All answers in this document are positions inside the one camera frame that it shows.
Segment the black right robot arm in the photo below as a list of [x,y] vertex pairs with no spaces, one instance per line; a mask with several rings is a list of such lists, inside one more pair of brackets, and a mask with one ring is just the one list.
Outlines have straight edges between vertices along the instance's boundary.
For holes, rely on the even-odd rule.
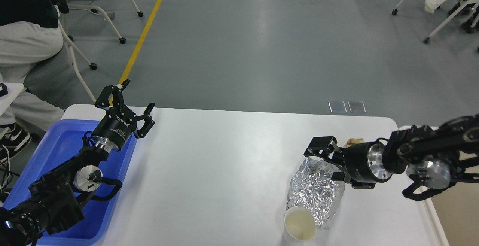
[[314,137],[304,152],[338,168],[333,181],[354,189],[373,189],[394,174],[406,173],[412,184],[402,191],[405,198],[423,201],[457,183],[478,183],[478,115],[462,116],[440,125],[412,125],[390,137],[339,147],[333,136]]

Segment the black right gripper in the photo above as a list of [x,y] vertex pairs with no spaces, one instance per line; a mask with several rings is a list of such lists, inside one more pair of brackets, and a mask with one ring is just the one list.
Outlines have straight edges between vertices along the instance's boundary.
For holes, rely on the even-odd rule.
[[349,184],[354,189],[373,189],[392,177],[383,164],[385,146],[381,142],[366,142],[340,148],[334,136],[313,137],[304,151],[305,157],[324,161],[344,161],[345,172],[335,171],[331,180]]

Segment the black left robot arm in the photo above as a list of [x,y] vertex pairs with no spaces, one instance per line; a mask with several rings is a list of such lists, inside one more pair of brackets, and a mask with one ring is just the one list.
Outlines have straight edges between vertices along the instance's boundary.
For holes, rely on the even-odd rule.
[[82,221],[89,201],[106,202],[122,187],[107,178],[99,165],[123,149],[131,136],[143,138],[155,124],[150,103],[136,115],[125,103],[123,91],[130,79],[106,86],[94,106],[106,114],[93,131],[82,137],[79,153],[32,182],[30,197],[12,209],[1,208],[1,245],[36,245],[43,232],[66,231]]

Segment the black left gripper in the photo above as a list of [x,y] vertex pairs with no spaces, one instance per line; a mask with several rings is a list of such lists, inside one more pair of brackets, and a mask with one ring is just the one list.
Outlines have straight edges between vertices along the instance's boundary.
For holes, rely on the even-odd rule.
[[[140,116],[126,106],[123,91],[130,82],[130,79],[125,79],[122,83],[104,87],[94,102],[97,108],[109,108],[91,134],[94,146],[106,152],[121,151],[132,132],[135,138],[144,138],[155,124],[151,116],[155,103],[149,103]],[[144,121],[141,128],[137,128],[138,121]]]

